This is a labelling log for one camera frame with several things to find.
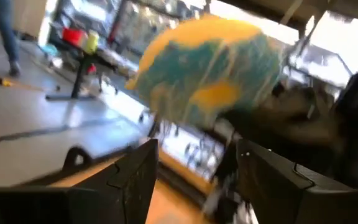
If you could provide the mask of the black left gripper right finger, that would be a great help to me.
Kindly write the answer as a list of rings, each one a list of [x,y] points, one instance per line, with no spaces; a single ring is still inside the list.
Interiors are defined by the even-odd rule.
[[[239,191],[259,223],[358,224],[358,190],[248,140],[236,154]]]

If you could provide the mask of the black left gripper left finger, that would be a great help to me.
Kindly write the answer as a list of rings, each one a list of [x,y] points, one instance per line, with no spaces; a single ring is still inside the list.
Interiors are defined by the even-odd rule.
[[[76,184],[73,223],[145,223],[157,178],[158,141],[151,139]]]

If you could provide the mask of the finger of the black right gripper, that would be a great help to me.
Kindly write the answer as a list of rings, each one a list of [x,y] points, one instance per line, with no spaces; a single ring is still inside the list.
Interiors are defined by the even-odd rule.
[[[334,97],[322,87],[282,82],[259,105],[259,120],[275,134],[301,143],[337,148]]]

